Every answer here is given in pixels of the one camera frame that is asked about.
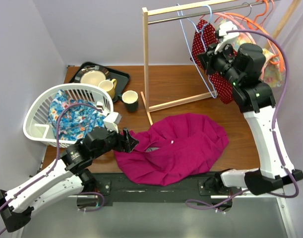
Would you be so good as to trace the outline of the red polka dot skirt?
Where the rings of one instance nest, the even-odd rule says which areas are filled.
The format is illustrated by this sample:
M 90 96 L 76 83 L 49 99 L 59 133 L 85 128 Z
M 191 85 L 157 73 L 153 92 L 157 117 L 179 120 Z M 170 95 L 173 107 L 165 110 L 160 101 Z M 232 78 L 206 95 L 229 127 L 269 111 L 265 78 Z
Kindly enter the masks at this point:
M 198 55 L 206 54 L 207 51 L 212 55 L 214 52 L 213 46 L 217 46 L 219 41 L 215 36 L 215 28 L 206 20 L 200 20 L 196 24 L 196 29 L 198 31 L 195 31 L 193 37 L 191 55 L 195 64 L 206 72 L 206 67 L 203 67 Z M 232 85 L 218 71 L 208 75 L 208 78 L 216 89 L 222 103 L 229 104 L 234 100 Z

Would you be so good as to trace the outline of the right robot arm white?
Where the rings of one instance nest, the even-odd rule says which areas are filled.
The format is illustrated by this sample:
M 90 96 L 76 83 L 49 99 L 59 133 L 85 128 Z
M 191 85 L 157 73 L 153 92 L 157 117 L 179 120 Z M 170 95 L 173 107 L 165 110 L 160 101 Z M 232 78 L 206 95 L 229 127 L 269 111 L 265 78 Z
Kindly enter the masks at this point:
M 218 42 L 210 44 L 197 58 L 207 75 L 219 76 L 230 85 L 233 99 L 251 129 L 260 167 L 226 170 L 214 181 L 213 188 L 220 195 L 231 187 L 247 188 L 254 195 L 273 194 L 285 185 L 297 185 L 303 172 L 290 161 L 280 134 L 277 113 L 281 103 L 275 101 L 271 87 L 260 79 L 266 62 L 262 48 L 244 43 L 234 52 L 232 42 L 240 32 L 230 21 L 221 24 L 216 34 Z

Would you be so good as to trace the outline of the orange plastic hanger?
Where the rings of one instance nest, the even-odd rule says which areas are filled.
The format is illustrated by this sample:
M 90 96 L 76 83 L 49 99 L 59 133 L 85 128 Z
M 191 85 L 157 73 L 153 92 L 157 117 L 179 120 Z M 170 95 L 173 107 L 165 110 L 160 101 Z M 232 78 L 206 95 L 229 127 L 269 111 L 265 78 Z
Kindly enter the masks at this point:
M 256 0 L 255 3 L 261 2 L 265 5 L 265 10 L 262 13 L 257 14 L 254 19 L 250 19 L 249 14 L 248 16 L 243 16 L 238 13 L 232 13 L 232 12 L 225 12 L 223 14 L 223 18 L 230 17 L 231 19 L 240 19 L 240 25 L 242 25 L 243 22 L 246 23 L 247 29 L 254 30 L 254 31 L 261 31 L 265 33 L 266 35 L 269 35 L 266 30 L 263 28 L 263 24 L 265 20 L 268 18 L 268 16 L 272 13 L 275 7 L 275 3 L 273 0 Z M 278 48 L 271 43 L 269 40 L 268 45 L 270 49 L 272 50 L 274 56 L 270 58 L 270 63 L 274 66 L 279 67 L 279 71 L 283 72 L 285 69 L 284 62 L 283 62 L 283 56 L 281 53 L 279 53 Z

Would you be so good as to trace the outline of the floral pastel skirt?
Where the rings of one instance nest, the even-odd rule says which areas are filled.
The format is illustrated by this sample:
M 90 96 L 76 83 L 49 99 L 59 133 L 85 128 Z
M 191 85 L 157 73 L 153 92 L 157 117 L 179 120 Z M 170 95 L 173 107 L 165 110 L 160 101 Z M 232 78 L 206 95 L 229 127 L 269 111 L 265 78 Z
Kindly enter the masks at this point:
M 221 21 L 219 21 L 218 25 L 217 25 L 217 29 L 219 29 L 220 25 L 222 23 L 225 23 L 229 20 L 226 19 L 222 19 Z M 243 22 L 242 26 L 247 29 L 246 23 Z M 244 43 L 249 43 L 248 42 L 249 39 L 246 38 L 246 35 L 243 35 L 240 37 L 240 35 L 237 37 L 236 40 L 233 41 L 232 46 L 234 48 L 235 51 L 238 51 L 239 47 L 244 44 Z M 263 48 L 263 54 L 266 57 L 266 62 L 263 66 L 262 69 L 262 73 L 261 73 L 261 80 L 263 80 L 264 82 L 268 83 L 271 87 L 280 87 L 282 85 L 282 83 L 284 82 L 284 77 L 283 77 L 283 73 L 285 72 L 285 69 L 283 72 L 279 71 L 279 67 L 278 66 L 274 66 L 270 63 L 270 58 L 272 56 L 274 56 L 272 50 L 270 48 Z

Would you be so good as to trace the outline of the magenta cloth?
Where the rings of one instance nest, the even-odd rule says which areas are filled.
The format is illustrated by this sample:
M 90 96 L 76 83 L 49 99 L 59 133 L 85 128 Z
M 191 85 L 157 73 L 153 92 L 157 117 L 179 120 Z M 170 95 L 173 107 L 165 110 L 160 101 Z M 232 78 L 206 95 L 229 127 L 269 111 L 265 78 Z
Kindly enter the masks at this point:
M 139 144 L 130 153 L 115 152 L 117 165 L 130 181 L 147 185 L 167 186 L 206 173 L 229 144 L 222 126 L 192 113 L 166 117 L 130 135 Z

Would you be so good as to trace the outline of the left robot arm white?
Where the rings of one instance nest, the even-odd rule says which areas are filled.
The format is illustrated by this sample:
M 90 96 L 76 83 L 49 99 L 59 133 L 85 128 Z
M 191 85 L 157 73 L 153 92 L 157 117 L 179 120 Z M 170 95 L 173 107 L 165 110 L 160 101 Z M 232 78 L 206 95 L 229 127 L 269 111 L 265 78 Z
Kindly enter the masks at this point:
M 77 194 L 91 194 L 96 180 L 88 167 L 93 160 L 114 150 L 130 153 L 138 144 L 127 128 L 118 130 L 118 113 L 104 119 L 84 138 L 59 153 L 54 161 L 23 184 L 0 190 L 0 216 L 9 233 L 27 225 L 32 216 L 57 201 Z

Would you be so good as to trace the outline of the pink plastic hanger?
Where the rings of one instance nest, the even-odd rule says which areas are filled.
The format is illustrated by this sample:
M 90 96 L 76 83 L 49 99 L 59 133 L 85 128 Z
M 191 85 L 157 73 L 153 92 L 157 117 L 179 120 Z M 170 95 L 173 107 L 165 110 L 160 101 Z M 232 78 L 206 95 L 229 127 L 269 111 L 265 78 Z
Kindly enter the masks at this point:
M 223 19 L 226 19 L 226 20 L 229 20 L 229 21 L 233 22 L 240 29 L 245 30 L 245 28 L 233 16 L 227 15 L 225 12 L 224 13 L 216 12 L 216 13 L 212 13 L 212 14 L 218 15 L 218 17 L 216 18 L 215 21 L 218 21 L 218 19 L 220 17 L 222 17 Z M 243 35 L 246 35 L 246 38 L 249 39 L 249 41 L 248 41 L 249 43 L 255 44 L 255 40 L 253 39 L 253 37 L 249 33 L 240 33 L 240 37 L 243 36 Z

